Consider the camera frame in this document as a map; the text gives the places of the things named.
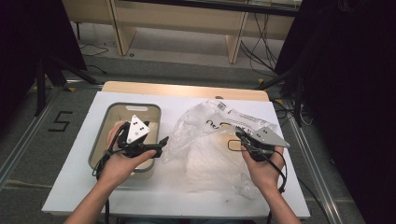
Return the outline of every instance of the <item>hand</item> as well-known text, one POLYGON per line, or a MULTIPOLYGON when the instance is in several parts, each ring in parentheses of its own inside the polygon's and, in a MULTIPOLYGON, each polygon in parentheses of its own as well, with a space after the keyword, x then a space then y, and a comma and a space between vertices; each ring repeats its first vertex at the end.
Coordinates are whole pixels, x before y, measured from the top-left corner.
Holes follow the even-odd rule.
MULTIPOLYGON (((280 154, 283 154, 283 147, 275 147, 275 150, 280 154)), ((242 147, 242 156, 247 163, 247 168, 250 173, 251 180, 263 192, 270 190, 277 190, 277 180, 279 179, 279 173, 274 167, 268 163, 268 161, 254 161, 251 159, 250 154, 247 152, 245 147, 242 147)), ((274 153, 270 159, 280 170, 284 166, 284 162, 280 155, 274 153)))
MULTIPOLYGON (((108 133, 106 149, 109 148, 114 135, 122 124, 123 123, 117 124, 108 133)), ((133 172, 138 165, 153 157, 155 153, 155 150, 150 150, 135 158, 125 157, 121 153, 113 154, 106 162, 98 183, 106 183, 109 187, 113 189, 116 188, 131 175, 131 172, 133 172)))

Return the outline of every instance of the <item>forearm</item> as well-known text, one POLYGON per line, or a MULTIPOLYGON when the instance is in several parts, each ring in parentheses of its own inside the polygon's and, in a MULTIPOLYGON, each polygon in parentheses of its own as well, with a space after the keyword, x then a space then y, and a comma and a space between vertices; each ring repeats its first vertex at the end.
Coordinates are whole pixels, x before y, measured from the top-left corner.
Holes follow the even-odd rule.
POLYGON ((106 183, 96 183, 65 223, 95 223, 113 189, 106 183))
POLYGON ((277 223, 301 223, 277 189, 260 189, 277 223))

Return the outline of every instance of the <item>table top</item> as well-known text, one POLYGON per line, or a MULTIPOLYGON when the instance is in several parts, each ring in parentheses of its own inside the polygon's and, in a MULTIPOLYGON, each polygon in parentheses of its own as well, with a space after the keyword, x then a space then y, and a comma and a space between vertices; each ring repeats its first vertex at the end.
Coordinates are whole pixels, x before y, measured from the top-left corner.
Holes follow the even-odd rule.
MULTIPOLYGON (((162 109, 159 139, 174 130, 178 118, 187 110, 217 95, 230 99, 221 101, 232 108, 237 108, 241 113, 278 125, 272 104, 263 100, 267 97, 265 92, 252 91, 248 94, 260 98, 260 101, 251 100, 257 98, 232 99, 233 96, 240 97, 237 92, 246 92, 246 90, 232 92, 230 89, 222 88, 108 82, 103 87, 103 91, 95 96, 87 118, 42 210, 53 215, 70 214, 95 184, 96 180, 91 176, 92 168, 88 164, 88 158, 101 125, 98 120, 103 119, 110 105, 116 102, 158 105, 162 109), (135 93, 116 93, 111 90, 135 93)), ((280 129, 277 133, 283 136, 280 129)), ((288 182, 283 196, 297 217, 307 218, 310 216, 309 211, 287 150, 284 157, 288 165, 288 182)), ((268 204, 261 195, 255 199, 247 199, 236 194, 229 183, 221 186, 222 190, 184 189, 187 185, 183 177, 185 174, 183 165, 179 161, 163 163, 156 159, 151 178, 127 180, 120 188, 113 191, 109 198, 110 213, 123 217, 184 218, 257 218, 268 215, 268 204)))

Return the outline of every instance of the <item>gray carpet floor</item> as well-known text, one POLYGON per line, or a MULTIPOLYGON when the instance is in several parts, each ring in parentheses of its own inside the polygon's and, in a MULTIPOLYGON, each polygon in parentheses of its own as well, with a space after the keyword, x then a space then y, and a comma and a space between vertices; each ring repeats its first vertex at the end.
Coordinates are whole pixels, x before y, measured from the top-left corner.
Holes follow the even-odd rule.
MULTIPOLYGON (((270 77, 258 74, 250 69, 221 68, 203 65, 180 63, 155 63, 135 60, 120 60, 100 57, 85 57, 86 64, 99 66, 107 71, 102 74, 93 67, 89 74, 101 81, 119 80, 164 84, 196 85, 209 87, 224 87, 237 89, 253 89, 259 83, 259 78, 266 80, 270 77)), ((67 79, 79 79, 65 72, 67 79)), ((19 164, 9 180, 18 180, 22 185, 6 185, 0 191, 0 223, 62 223, 64 217, 54 217, 41 212, 41 206, 46 201, 59 174, 68 152, 73 146, 79 128, 84 121, 92 99, 99 89, 87 88, 87 85, 75 85, 74 91, 63 91, 55 101, 49 115, 27 148, 19 164), (64 132, 49 132, 49 129, 62 128, 53 121, 60 111, 70 111, 62 118, 70 121, 64 132)), ((279 97, 280 86, 274 86, 267 92, 271 98, 279 97)), ((28 127, 35 113, 35 95, 31 90, 20 103, 14 116, 6 124, 7 128, 0 135, 0 164, 3 164, 10 150, 21 138, 21 134, 28 127)), ((318 195, 316 186, 305 163, 303 154, 291 130, 288 120, 280 119, 285 139, 291 144, 289 148, 291 159, 299 176, 305 184, 318 195)), ((313 149, 320 171, 326 179, 342 219, 345 223, 364 223, 358 208, 350 197, 335 165, 329 162, 330 155, 321 140, 315 122, 304 125, 303 130, 313 149)), ((320 210, 314 197, 302 186, 305 200, 311 211, 311 218, 304 223, 326 223, 326 218, 320 210)))

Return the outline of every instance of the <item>clear plastic bag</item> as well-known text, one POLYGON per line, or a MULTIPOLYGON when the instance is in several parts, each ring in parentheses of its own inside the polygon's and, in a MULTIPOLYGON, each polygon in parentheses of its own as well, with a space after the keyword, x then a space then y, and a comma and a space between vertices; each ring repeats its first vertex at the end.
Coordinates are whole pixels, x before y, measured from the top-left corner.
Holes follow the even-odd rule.
POLYGON ((238 140, 235 126, 247 133, 264 126, 276 131, 273 123, 241 114, 222 101, 208 100, 179 118, 163 149, 162 161, 183 160, 191 191, 233 189, 249 199, 256 198, 259 191, 250 180, 241 152, 228 148, 230 140, 238 140))

